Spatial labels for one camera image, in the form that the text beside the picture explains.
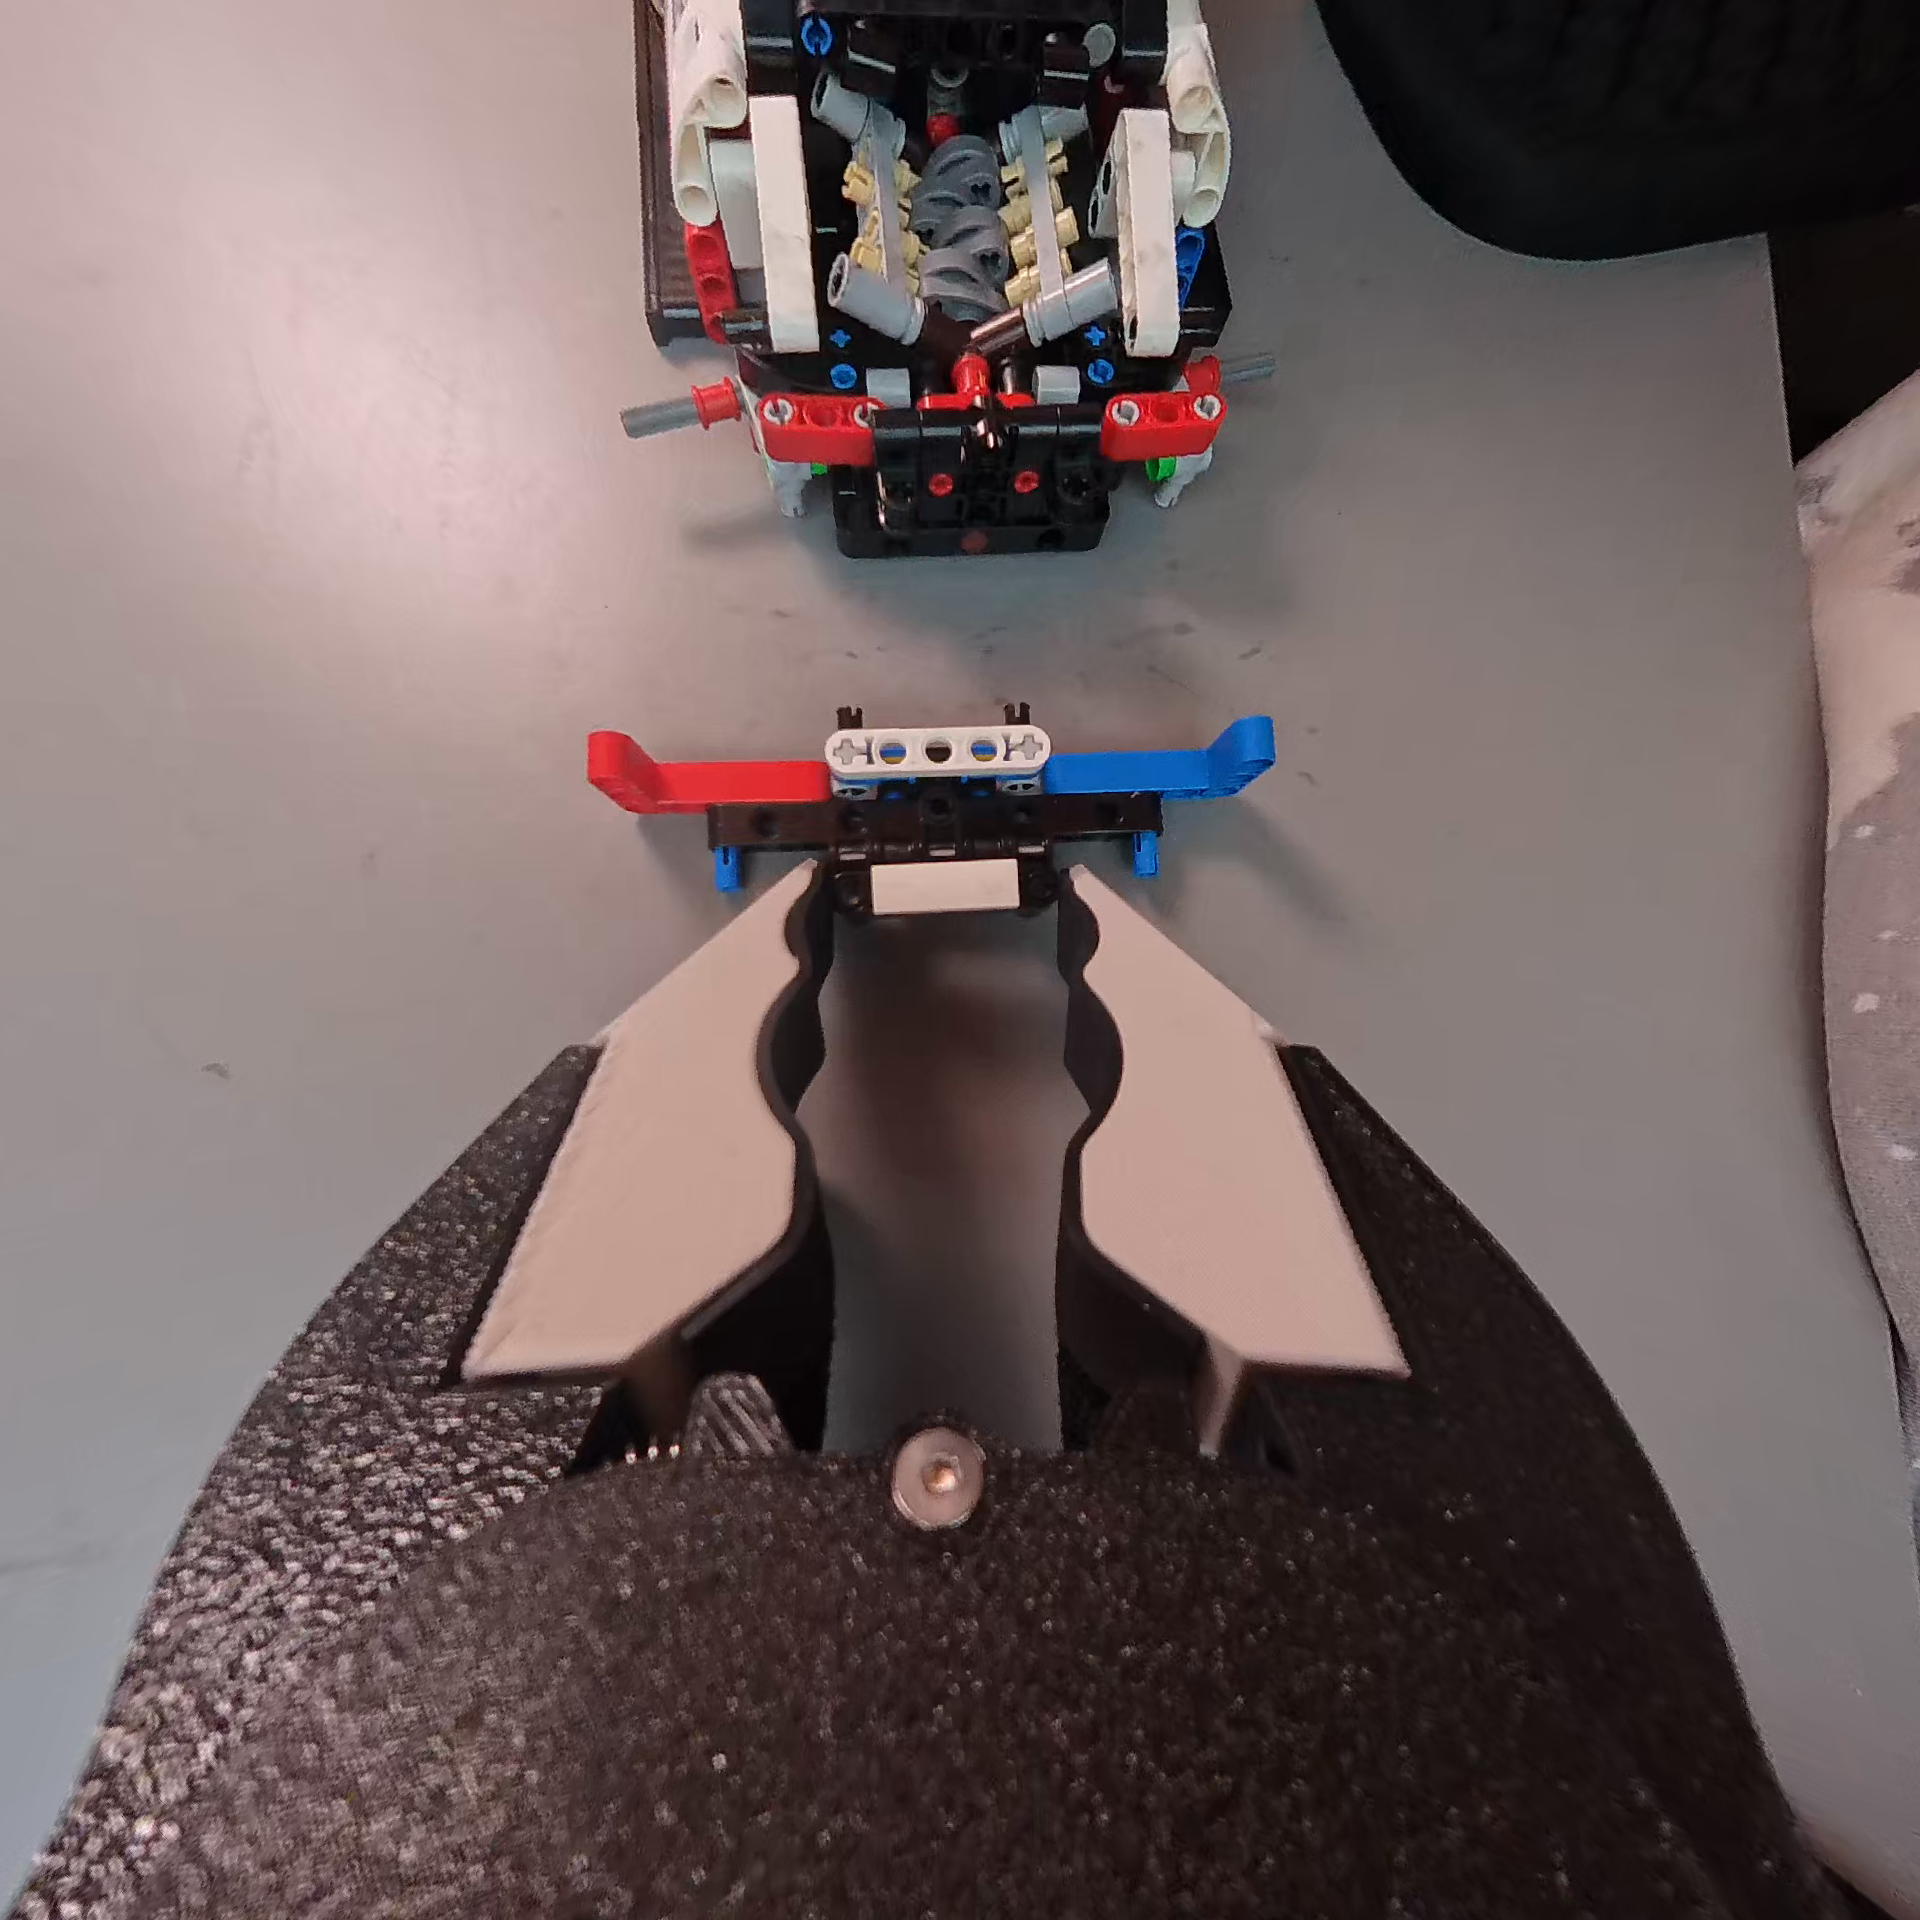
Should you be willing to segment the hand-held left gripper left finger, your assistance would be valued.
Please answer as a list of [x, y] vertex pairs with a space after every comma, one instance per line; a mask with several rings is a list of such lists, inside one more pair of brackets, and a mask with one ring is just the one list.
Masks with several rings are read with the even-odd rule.
[[666, 1446], [703, 1382], [754, 1377], [820, 1448], [831, 1246], [801, 1103], [829, 968], [828, 881], [802, 862], [606, 1030], [466, 1383], [613, 1383]]

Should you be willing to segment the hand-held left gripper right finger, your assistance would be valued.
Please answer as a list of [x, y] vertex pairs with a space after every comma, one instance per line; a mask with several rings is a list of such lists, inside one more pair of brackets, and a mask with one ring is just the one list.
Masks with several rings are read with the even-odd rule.
[[1058, 969], [1086, 1106], [1054, 1270], [1063, 1446], [1230, 1456], [1270, 1382], [1404, 1386], [1275, 1030], [1090, 868], [1063, 878]]

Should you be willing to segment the red and blue brick wing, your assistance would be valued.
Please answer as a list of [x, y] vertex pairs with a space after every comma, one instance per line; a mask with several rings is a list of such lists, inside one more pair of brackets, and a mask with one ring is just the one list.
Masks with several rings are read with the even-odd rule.
[[[1058, 752], [1043, 786], [1043, 823], [1052, 852], [1081, 843], [1126, 849], [1133, 875], [1156, 878], [1166, 810], [1237, 798], [1278, 758], [1269, 716], [1230, 722], [1202, 751]], [[837, 907], [851, 918], [851, 894], [829, 864], [831, 801], [826, 745], [813, 759], [657, 759], [619, 732], [588, 737], [588, 782], [619, 810], [654, 816], [701, 816], [723, 894], [742, 888], [749, 852], [815, 857]], [[1060, 891], [1057, 859], [1049, 900]]]

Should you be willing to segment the small white-topped brick block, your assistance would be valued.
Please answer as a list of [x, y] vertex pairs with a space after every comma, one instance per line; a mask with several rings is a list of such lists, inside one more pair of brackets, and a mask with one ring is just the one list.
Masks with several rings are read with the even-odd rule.
[[1052, 739], [1026, 704], [978, 726], [873, 728], [834, 716], [831, 873], [875, 920], [1025, 912], [1049, 900], [1043, 823]]

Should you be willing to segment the toy brick race car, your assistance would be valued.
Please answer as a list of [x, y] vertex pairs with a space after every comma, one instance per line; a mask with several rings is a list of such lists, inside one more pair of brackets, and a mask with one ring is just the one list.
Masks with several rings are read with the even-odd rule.
[[1081, 553], [1209, 472], [1231, 122], [1195, 3], [639, 3], [659, 345], [727, 370], [622, 415], [738, 424], [852, 560]]

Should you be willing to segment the grey desk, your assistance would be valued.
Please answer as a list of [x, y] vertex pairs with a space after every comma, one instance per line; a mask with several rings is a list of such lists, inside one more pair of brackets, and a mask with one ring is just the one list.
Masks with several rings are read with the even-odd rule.
[[1081, 560], [859, 567], [638, 313], [622, 6], [5, 8], [5, 1896], [281, 1346], [723, 920], [585, 732], [1269, 711], [1140, 903], [1551, 1299], [1777, 1764], [1897, 1904], [1914, 1596], [1833, 1179], [1770, 259], [1479, 247], [1308, 8], [1214, 12], [1242, 400]]

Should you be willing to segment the person's grey patterned clothing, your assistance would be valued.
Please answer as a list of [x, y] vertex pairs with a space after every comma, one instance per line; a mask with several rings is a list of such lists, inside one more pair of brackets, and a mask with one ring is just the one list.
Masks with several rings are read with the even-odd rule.
[[1821, 996], [1830, 1126], [1887, 1312], [1917, 1500], [1917, 378], [1794, 472], [1828, 764]]

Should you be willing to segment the black mesh chair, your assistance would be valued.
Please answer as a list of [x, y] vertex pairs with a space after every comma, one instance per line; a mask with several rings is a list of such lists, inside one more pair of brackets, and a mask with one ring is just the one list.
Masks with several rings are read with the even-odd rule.
[[1916, 3], [1321, 3], [1413, 193], [1497, 250], [1643, 256], [1916, 204]]

